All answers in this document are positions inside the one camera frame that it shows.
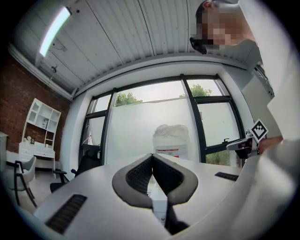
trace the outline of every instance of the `white shelf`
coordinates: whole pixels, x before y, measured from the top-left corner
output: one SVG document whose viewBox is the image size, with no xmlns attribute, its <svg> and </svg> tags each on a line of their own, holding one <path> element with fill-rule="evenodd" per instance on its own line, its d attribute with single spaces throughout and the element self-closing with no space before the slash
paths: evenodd
<svg viewBox="0 0 300 240">
<path fill-rule="evenodd" d="M 60 112 L 53 110 L 51 120 L 58 121 L 60 119 Z"/>
<path fill-rule="evenodd" d="M 50 119 L 49 123 L 48 123 L 47 130 L 50 131 L 50 132 L 55 132 L 56 131 L 56 127 L 57 127 L 57 122 Z"/>
<path fill-rule="evenodd" d="M 47 106 L 46 104 L 42 104 L 42 106 L 39 109 L 38 114 L 44 116 L 47 119 L 50 119 L 52 111 L 53 111 L 53 108 Z"/>
<path fill-rule="evenodd" d="M 51 108 L 50 106 L 42 103 L 38 99 L 34 99 L 31 108 L 28 112 L 26 123 L 30 123 L 32 125 L 35 125 L 39 128 L 42 128 L 46 130 L 45 132 L 45 141 L 43 144 L 43 147 L 45 147 L 46 141 L 51 141 L 52 145 L 54 145 L 55 140 L 55 133 L 57 129 L 58 122 L 60 120 L 60 112 Z M 23 130 L 23 136 L 22 139 L 25 138 L 26 133 L 26 127 L 27 124 L 25 124 L 24 130 Z M 47 131 L 53 133 L 52 139 L 48 139 L 47 137 Z"/>
</svg>

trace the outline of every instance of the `plastic bag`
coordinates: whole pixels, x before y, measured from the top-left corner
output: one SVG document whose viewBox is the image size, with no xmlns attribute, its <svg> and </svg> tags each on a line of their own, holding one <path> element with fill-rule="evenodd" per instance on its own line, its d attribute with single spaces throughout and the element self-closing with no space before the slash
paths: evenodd
<svg viewBox="0 0 300 240">
<path fill-rule="evenodd" d="M 188 128 L 184 125 L 160 125 L 153 134 L 155 153 L 189 160 L 190 139 Z"/>
</svg>

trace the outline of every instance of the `black window frame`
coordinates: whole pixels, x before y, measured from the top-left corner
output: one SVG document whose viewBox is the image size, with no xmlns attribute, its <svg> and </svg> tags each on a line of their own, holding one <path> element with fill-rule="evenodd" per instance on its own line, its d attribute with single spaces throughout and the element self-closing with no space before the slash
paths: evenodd
<svg viewBox="0 0 300 240">
<path fill-rule="evenodd" d="M 193 97 L 190 87 L 187 83 L 187 80 L 192 80 L 192 79 L 218 80 L 223 85 L 223 86 L 221 86 L 221 90 L 227 91 L 229 93 L 229 95 Z M 179 76 L 172 76 L 172 77 L 147 80 L 147 81 L 143 81 L 143 82 L 137 82 L 137 83 L 130 84 L 130 85 L 127 85 L 124 87 L 114 88 L 111 91 L 94 96 L 91 100 L 90 106 L 88 108 L 88 111 L 87 111 L 87 114 L 86 114 L 86 117 L 84 120 L 83 128 L 82 128 L 82 134 L 81 134 L 81 139 L 80 139 L 79 161 L 80 161 L 81 157 L 83 156 L 85 150 L 99 149 L 100 154 L 101 154 L 101 162 L 102 162 L 101 164 L 102 165 L 105 164 L 105 147 L 106 147 L 107 131 L 108 131 L 108 127 L 109 127 L 109 122 L 110 122 L 109 120 L 111 117 L 112 108 L 114 107 L 114 103 L 115 103 L 118 92 L 132 89 L 132 88 L 142 87 L 142 86 L 146 86 L 146 85 L 165 83 L 165 82 L 173 82 L 173 81 L 181 81 L 185 95 L 187 96 L 191 116 L 193 119 L 193 124 L 194 124 L 195 130 L 197 131 L 197 137 L 198 137 L 197 138 L 197 140 L 198 140 L 197 147 L 198 147 L 199 158 L 200 158 L 199 162 L 206 163 L 206 155 L 207 154 L 226 150 L 226 145 L 228 145 L 232 142 L 235 142 L 239 139 L 245 138 L 245 131 L 244 131 L 244 127 L 243 127 L 237 106 L 236 106 L 233 98 L 231 97 L 231 94 L 230 94 L 228 88 L 226 87 L 226 85 L 224 84 L 222 79 L 219 77 L 219 75 L 184 75 L 184 74 L 181 74 Z M 105 97 L 107 95 L 111 95 L 111 98 L 108 103 L 108 108 L 103 111 L 93 112 L 93 109 L 95 109 L 95 106 L 97 104 L 97 100 L 99 98 Z M 230 141 L 230 142 L 223 142 L 222 144 L 219 144 L 219 145 L 214 145 L 214 146 L 209 146 L 209 147 L 206 146 L 204 128 L 203 128 L 200 112 L 198 110 L 197 105 L 198 104 L 209 104 L 209 103 L 229 103 L 230 104 L 233 114 L 234 114 L 234 117 L 235 117 L 235 120 L 236 120 L 236 124 L 238 126 L 238 131 L 239 131 L 239 135 L 240 135 L 239 139 L 236 139 L 236 140 Z M 86 129 L 86 125 L 87 125 L 88 121 L 90 119 L 99 118 L 99 117 L 105 117 L 104 123 L 103 123 L 100 146 L 84 144 L 83 136 L 85 135 L 84 131 Z"/>
</svg>

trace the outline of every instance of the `black office chair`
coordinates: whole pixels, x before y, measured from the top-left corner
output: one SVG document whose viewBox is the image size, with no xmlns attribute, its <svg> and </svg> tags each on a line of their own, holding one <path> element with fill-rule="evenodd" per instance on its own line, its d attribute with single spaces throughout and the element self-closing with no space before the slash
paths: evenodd
<svg viewBox="0 0 300 240">
<path fill-rule="evenodd" d="M 87 150 L 85 152 L 85 155 L 81 158 L 77 171 L 74 169 L 71 170 L 72 173 L 75 173 L 75 177 L 89 169 L 101 166 L 101 159 L 98 158 L 98 153 L 98 150 Z M 62 187 L 67 182 L 69 182 L 68 179 L 66 179 L 67 182 L 65 182 L 64 175 L 67 174 L 66 172 L 61 170 L 55 170 L 53 171 L 53 173 L 58 174 L 60 176 L 61 182 L 55 182 L 50 184 L 50 191 L 52 193 L 60 187 Z"/>
</svg>

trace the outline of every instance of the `white cabinet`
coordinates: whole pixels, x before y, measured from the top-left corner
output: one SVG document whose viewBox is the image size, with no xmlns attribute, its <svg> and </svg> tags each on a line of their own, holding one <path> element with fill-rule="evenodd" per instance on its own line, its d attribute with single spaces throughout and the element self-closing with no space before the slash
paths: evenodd
<svg viewBox="0 0 300 240">
<path fill-rule="evenodd" d="M 55 170 L 55 151 L 51 148 L 40 146 L 39 144 L 19 143 L 19 160 L 29 161 L 33 156 L 50 158 L 52 160 L 52 170 Z"/>
<path fill-rule="evenodd" d="M 49 107 L 48 105 L 42 103 L 41 101 L 35 98 L 32 102 L 31 108 L 27 115 L 22 138 L 27 137 L 25 136 L 25 131 L 26 131 L 27 123 L 30 123 L 32 125 L 35 125 L 45 130 L 44 145 L 46 145 L 46 142 L 49 142 L 50 143 L 49 145 L 52 146 L 53 148 L 56 129 L 59 120 L 60 120 L 59 111 Z M 47 132 L 53 133 L 52 139 L 47 138 Z"/>
<path fill-rule="evenodd" d="M 4 171 L 6 167 L 6 140 L 7 136 L 5 133 L 0 132 L 0 172 Z"/>
<path fill-rule="evenodd" d="M 19 144 L 19 160 L 28 161 L 33 156 L 51 158 L 52 169 L 55 170 L 55 152 L 54 140 L 58 122 L 60 120 L 60 112 L 54 108 L 44 104 L 38 99 L 34 99 L 30 110 L 28 112 L 23 135 L 22 142 Z M 32 124 L 45 131 L 44 142 L 36 142 L 34 144 L 29 144 L 28 142 L 23 142 L 25 136 L 27 124 Z"/>
</svg>

